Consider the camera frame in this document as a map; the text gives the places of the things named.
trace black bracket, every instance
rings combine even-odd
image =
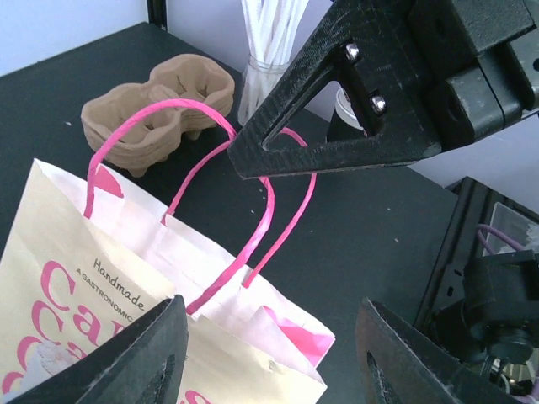
[[[228,149],[234,167],[252,178],[409,164],[535,114],[538,1],[335,0]],[[272,148],[332,81],[366,136]]]
[[[368,404],[515,402],[380,303],[363,302],[355,330]]]
[[[175,404],[187,351],[184,299],[165,300],[13,404]]]

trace screw head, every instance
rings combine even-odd
[[[381,95],[375,95],[371,98],[371,106],[376,114],[383,114],[386,112],[386,100]]]
[[[357,61],[360,58],[360,48],[356,44],[348,44],[345,49],[349,61]]]

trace glass jar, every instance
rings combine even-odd
[[[268,65],[249,57],[249,63],[243,71],[242,97],[237,112],[237,121],[244,126],[253,116],[254,111],[270,95],[271,90],[286,72],[290,62],[282,65]]]

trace black table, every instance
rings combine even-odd
[[[145,82],[155,65],[180,53],[200,52],[139,24],[0,78],[0,243],[34,157],[85,176],[92,151],[80,122],[83,104],[120,83]],[[324,136],[328,123],[302,111],[291,127],[309,140]],[[188,170],[225,137],[215,129],[185,141],[136,183],[169,202]],[[284,229],[307,182],[275,179],[274,222],[251,264]],[[237,254],[264,211],[260,190],[258,181],[242,181],[223,154],[195,178],[177,216]],[[405,167],[319,176],[306,214],[264,277],[337,337],[319,367],[328,384],[321,403],[363,401],[354,331],[360,300],[369,296],[414,320],[455,202],[455,195]]]

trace pink handle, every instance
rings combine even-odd
[[[216,147],[210,153],[208,153],[202,160],[200,160],[200,162],[198,162],[189,171],[189,174],[187,175],[181,187],[179,188],[178,193],[174,196],[171,205],[168,207],[167,211],[163,215],[163,218],[162,218],[163,224],[165,223],[166,215],[173,215],[173,213],[175,212],[179,201],[183,197],[184,192],[187,189],[187,186],[189,185],[193,177],[213,157],[225,151],[230,146],[230,144],[232,143],[232,140],[236,136],[236,131],[234,130],[234,128],[232,128],[230,123],[228,123],[228,121],[219,112],[215,111],[213,108],[199,101],[195,101],[192,99],[186,99],[186,98],[168,99],[165,101],[160,101],[158,103],[149,105],[144,109],[141,109],[139,112],[131,116],[126,122],[124,122],[117,130],[115,130],[110,136],[110,138],[107,139],[107,141],[99,148],[99,150],[93,155],[92,159],[90,160],[90,164],[88,167],[88,193],[87,193],[87,198],[86,198],[86,208],[84,210],[84,216],[87,219],[89,219],[93,213],[93,203],[95,201],[95,179],[96,179],[96,173],[97,173],[97,168],[99,164],[104,160],[104,157],[107,155],[108,152],[110,152],[114,144],[120,141],[120,139],[127,132],[129,132],[129,130],[133,128],[133,126],[140,123],[148,115],[154,114],[155,112],[158,112],[166,108],[191,108],[191,109],[197,109],[200,112],[207,114],[219,126],[221,126],[223,129],[227,131],[229,140],[219,145],[218,147]],[[305,143],[305,141],[295,131],[285,128],[283,130],[283,133],[294,138],[301,146],[307,145],[307,143]],[[248,279],[246,279],[245,283],[243,284],[244,287],[249,287],[251,285],[254,277],[260,272],[260,270],[262,270],[265,264],[267,264],[267,262],[275,254],[275,252],[280,248],[280,246],[283,244],[286,238],[291,234],[292,230],[294,229],[300,217],[302,216],[303,212],[305,211],[309,203],[309,200],[312,197],[312,192],[316,184],[316,177],[317,177],[316,174],[311,175],[311,181],[309,183],[307,194],[305,195],[305,198],[303,199],[302,204],[300,205],[300,208],[294,214],[291,222],[285,228],[283,233],[279,236],[279,238],[274,243],[274,245],[269,249],[266,255],[262,258],[262,261],[259,263],[259,265],[257,265],[257,267],[250,274]],[[236,274],[236,272],[241,267],[243,267],[243,265],[247,263],[247,261],[253,254],[256,247],[260,244],[260,241],[264,237],[265,233],[270,228],[271,220],[273,218],[273,213],[275,211],[275,193],[268,178],[262,177],[262,178],[259,178],[259,181],[268,190],[266,211],[264,212],[262,219],[257,225],[253,235],[249,238],[249,241],[247,242],[245,247],[242,249],[242,251],[238,254],[236,259],[232,262],[232,264],[227,269],[225,269],[225,271],[216,279],[216,281],[210,287],[208,287],[204,291],[204,293],[202,294],[200,298],[193,301],[190,305],[187,306],[186,311],[188,314],[193,314],[197,310],[199,310],[205,303],[209,301],[211,297],[213,297],[225,284],[227,284],[228,281],[230,281],[230,279],[234,276],[234,274]]]
[[[203,104],[199,101],[187,98],[173,98],[167,99],[165,101],[160,101],[158,103],[148,105],[146,108],[141,109],[136,114],[131,116],[126,122],[124,122],[118,129],[116,129],[109,139],[96,151],[90,160],[90,165],[88,167],[88,193],[86,197],[86,209],[84,210],[84,217],[89,219],[92,217],[93,213],[93,203],[95,201],[95,177],[97,173],[98,166],[103,162],[105,156],[109,154],[110,150],[114,147],[116,143],[124,137],[127,132],[129,132],[135,125],[143,121],[147,116],[154,114],[162,109],[166,108],[191,108],[198,109],[199,111],[207,114],[212,118],[219,126],[227,131],[228,138],[231,140],[236,136],[236,131],[232,128],[232,125],[228,123],[224,116],[219,114],[213,108],[208,107],[206,104]],[[212,156],[207,158],[206,161],[210,160],[219,151],[214,150]]]

